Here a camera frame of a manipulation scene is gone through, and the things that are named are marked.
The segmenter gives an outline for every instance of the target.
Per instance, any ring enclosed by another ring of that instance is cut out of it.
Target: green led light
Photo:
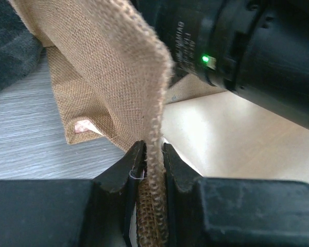
[[[210,60],[210,58],[208,57],[208,56],[202,56],[202,61],[204,62],[204,63],[208,63],[209,62],[209,60]]]

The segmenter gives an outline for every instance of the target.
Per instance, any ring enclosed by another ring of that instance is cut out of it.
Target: dark gray cloth
[[[10,4],[0,0],[0,91],[27,76],[42,49]]]

